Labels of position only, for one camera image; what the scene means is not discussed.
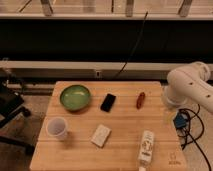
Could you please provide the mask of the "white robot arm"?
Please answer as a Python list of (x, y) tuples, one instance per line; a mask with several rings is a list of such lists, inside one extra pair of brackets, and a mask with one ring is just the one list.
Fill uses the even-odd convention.
[(162, 101), (168, 108), (179, 108), (191, 99), (213, 114), (213, 86), (207, 83), (210, 68), (203, 62), (193, 62), (171, 70)]

